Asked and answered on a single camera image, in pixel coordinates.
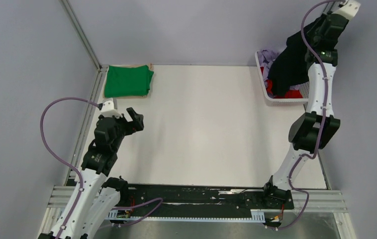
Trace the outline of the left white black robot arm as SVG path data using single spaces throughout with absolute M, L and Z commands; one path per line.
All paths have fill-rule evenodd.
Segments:
M 57 223 L 41 239 L 91 239 L 113 206 L 129 202 L 128 184 L 109 177 L 125 136 L 144 129 L 143 115 L 127 108 L 131 117 L 101 112 L 81 164 L 78 183 Z

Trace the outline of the black t shirt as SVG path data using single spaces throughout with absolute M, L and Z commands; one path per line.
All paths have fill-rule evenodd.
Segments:
M 302 40 L 301 32 L 287 38 L 285 50 L 272 63 L 268 73 L 274 96 L 283 97 L 292 86 L 309 81 L 306 53 L 307 47 Z

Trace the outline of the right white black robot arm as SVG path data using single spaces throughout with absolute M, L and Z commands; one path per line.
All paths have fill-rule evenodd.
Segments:
M 261 203 L 267 209 L 287 209 L 301 168 L 316 158 L 341 125 L 333 112 L 332 83 L 338 65 L 335 47 L 348 22 L 338 13 L 322 14 L 290 36 L 284 51 L 255 54 L 266 95 L 282 97 L 294 85 L 309 85 L 305 112 L 289 129 L 287 155 L 264 186 Z

